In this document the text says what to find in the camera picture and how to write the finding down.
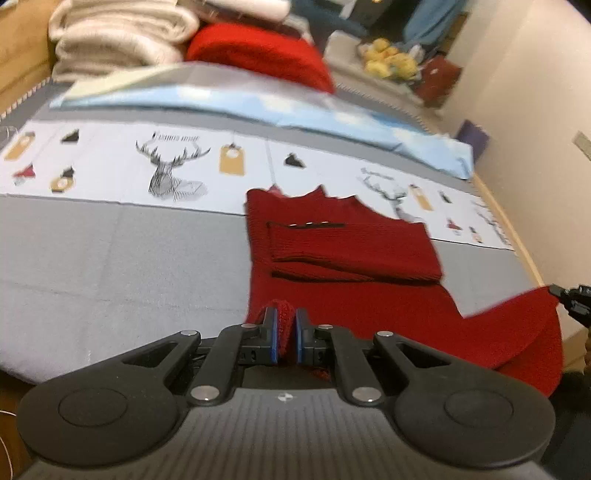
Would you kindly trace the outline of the dark red knit sweater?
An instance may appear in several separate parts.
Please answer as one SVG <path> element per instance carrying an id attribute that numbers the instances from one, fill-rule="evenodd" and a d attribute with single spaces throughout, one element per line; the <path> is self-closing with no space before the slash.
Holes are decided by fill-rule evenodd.
<path id="1" fill-rule="evenodd" d="M 521 380 L 550 395 L 563 349 L 558 301 L 540 287 L 470 317 L 443 286 L 426 228 L 322 189 L 301 197 L 252 189 L 246 195 L 249 322 L 280 310 L 280 351 L 297 309 L 314 324 L 348 328 L 362 339 L 390 330 Z"/>

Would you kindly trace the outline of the grey printed bed mat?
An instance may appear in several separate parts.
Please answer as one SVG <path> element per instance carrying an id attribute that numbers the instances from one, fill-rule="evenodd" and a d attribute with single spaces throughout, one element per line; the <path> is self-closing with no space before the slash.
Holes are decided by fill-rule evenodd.
<path id="1" fill-rule="evenodd" d="M 329 136 L 178 110 L 52 111 L 68 85 L 41 83 L 1 120 L 149 121 L 231 129 L 328 150 L 471 191 L 460 180 Z M 530 290 L 517 253 L 435 242 L 444 286 L 470 316 Z M 1 197 L 1 373 L 38 383 L 183 329 L 214 337 L 245 320 L 245 218 L 165 208 Z"/>

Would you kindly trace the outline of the purple bag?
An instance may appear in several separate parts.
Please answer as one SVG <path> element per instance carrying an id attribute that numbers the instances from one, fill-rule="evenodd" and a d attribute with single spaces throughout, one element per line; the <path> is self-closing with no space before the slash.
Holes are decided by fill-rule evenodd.
<path id="1" fill-rule="evenodd" d="M 473 159 L 477 162 L 489 144 L 490 135 L 482 126 L 465 120 L 456 134 L 456 139 L 472 147 Z"/>

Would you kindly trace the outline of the light blue folded sheet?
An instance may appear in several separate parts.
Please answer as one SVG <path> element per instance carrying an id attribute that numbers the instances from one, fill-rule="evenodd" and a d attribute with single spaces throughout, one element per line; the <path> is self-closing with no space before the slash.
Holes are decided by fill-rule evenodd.
<path id="1" fill-rule="evenodd" d="M 147 107 L 204 111 L 373 145 L 462 180 L 470 145 L 290 81 L 201 62 L 143 67 L 76 81 L 54 109 Z"/>

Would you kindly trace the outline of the dark red cushion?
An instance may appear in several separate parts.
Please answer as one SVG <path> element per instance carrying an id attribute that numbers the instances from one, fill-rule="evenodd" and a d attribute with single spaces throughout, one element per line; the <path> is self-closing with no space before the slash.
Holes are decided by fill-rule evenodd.
<path id="1" fill-rule="evenodd" d="M 441 107 L 458 82 L 463 68 L 443 55 L 430 59 L 422 70 L 422 81 L 415 94 L 429 108 Z"/>

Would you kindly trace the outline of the yellow plush toy pile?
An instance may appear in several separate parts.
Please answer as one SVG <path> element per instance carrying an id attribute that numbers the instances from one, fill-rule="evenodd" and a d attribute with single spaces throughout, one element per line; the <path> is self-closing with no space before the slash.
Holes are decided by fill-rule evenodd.
<path id="1" fill-rule="evenodd" d="M 417 60 L 386 38 L 362 43 L 356 51 L 362 60 L 363 70 L 374 78 L 397 82 L 417 81 L 420 78 Z"/>

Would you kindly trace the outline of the bright red folded blanket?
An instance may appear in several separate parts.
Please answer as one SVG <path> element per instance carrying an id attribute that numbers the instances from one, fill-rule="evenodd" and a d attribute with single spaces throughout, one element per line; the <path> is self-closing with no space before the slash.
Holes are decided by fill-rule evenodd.
<path id="1" fill-rule="evenodd" d="M 218 23 L 198 31 L 185 59 L 221 64 L 332 94 L 331 73 L 322 55 L 304 39 L 242 24 Z"/>

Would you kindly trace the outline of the right blue curtain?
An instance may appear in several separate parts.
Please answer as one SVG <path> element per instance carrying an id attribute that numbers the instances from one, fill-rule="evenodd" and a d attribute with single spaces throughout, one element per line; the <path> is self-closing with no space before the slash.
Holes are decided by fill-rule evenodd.
<path id="1" fill-rule="evenodd" d="M 404 45 L 421 45 L 424 49 L 437 46 L 466 4 L 466 0 L 420 1 L 403 29 Z"/>

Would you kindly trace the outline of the cream fleece folded blanket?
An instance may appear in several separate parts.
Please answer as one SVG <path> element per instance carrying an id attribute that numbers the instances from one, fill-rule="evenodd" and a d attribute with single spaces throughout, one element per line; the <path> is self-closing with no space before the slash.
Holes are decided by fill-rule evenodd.
<path id="1" fill-rule="evenodd" d="M 62 1 L 48 22 L 55 82 L 179 63 L 198 17 L 176 1 Z"/>

